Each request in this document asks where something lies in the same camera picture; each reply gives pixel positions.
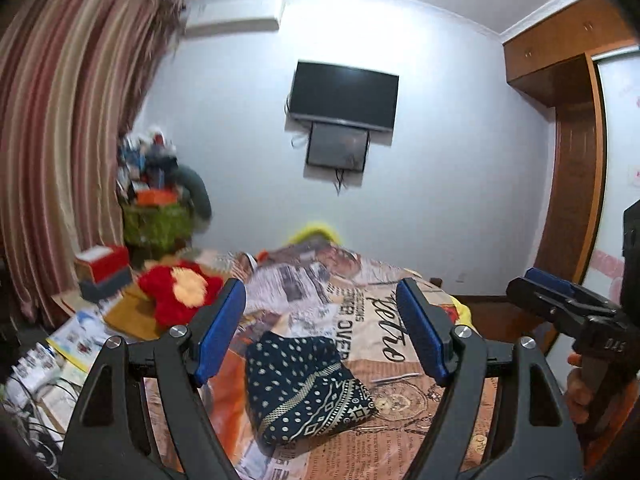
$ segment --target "red plush toy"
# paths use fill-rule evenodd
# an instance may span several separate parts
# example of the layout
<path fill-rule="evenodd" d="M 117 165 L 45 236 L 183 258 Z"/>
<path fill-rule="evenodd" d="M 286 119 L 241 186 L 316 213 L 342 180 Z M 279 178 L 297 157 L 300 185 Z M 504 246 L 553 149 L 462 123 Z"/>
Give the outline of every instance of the red plush toy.
<path fill-rule="evenodd" d="M 213 303 L 223 280 L 207 276 L 198 264 L 155 266 L 139 277 L 138 286 L 156 300 L 156 321 L 163 326 L 186 325 L 201 306 Z"/>

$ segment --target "red box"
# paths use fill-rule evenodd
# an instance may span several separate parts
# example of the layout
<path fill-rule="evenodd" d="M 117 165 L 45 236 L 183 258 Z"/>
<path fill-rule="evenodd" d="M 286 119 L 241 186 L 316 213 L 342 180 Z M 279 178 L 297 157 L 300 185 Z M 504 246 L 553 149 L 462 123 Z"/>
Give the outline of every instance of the red box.
<path fill-rule="evenodd" d="M 76 254 L 74 265 L 79 282 L 100 283 L 129 265 L 129 251 L 122 246 L 94 246 Z"/>

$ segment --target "orange container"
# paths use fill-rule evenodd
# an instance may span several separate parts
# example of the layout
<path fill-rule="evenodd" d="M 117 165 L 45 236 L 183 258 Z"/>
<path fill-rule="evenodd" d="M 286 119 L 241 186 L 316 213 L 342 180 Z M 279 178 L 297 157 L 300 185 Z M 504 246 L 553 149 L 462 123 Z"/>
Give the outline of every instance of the orange container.
<path fill-rule="evenodd" d="M 178 196 L 167 189 L 143 189 L 138 192 L 138 205 L 167 205 L 178 202 Z"/>

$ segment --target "wooden floor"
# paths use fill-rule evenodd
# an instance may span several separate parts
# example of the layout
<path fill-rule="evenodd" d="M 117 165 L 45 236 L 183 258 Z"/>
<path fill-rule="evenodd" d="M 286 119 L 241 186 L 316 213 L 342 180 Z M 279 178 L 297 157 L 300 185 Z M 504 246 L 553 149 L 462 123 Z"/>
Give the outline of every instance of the wooden floor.
<path fill-rule="evenodd" d="M 471 310 L 473 324 L 485 339 L 514 343 L 529 335 L 543 320 L 507 301 L 465 303 Z"/>

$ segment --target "navy blue patterned fabric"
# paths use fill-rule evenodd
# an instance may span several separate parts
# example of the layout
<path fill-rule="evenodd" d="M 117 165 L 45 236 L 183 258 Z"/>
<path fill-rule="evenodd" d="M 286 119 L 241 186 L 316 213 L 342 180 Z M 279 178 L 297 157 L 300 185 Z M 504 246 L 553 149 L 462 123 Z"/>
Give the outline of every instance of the navy blue patterned fabric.
<path fill-rule="evenodd" d="M 376 413 L 329 338 L 266 332 L 245 357 L 249 416 L 270 446 L 338 433 Z"/>

